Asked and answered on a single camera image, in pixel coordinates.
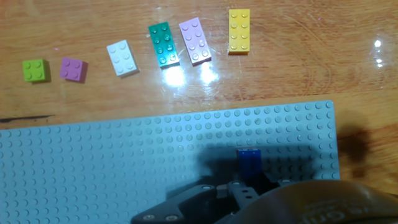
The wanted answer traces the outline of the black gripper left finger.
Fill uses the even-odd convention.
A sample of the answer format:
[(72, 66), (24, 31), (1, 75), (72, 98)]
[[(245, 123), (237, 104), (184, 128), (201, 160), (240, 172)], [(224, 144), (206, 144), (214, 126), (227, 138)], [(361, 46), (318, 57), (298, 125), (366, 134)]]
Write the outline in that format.
[(132, 217), (131, 223), (223, 223), (238, 211), (225, 185), (197, 185)]

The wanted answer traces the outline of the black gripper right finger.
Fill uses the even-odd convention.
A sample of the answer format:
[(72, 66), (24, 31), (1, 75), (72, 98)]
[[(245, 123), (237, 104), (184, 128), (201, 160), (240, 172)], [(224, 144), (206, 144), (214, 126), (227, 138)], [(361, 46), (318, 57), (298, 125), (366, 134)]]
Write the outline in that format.
[(243, 180), (232, 181), (231, 196), (238, 206), (248, 206), (260, 196), (290, 184), (290, 179), (277, 179), (267, 172), (258, 173)]

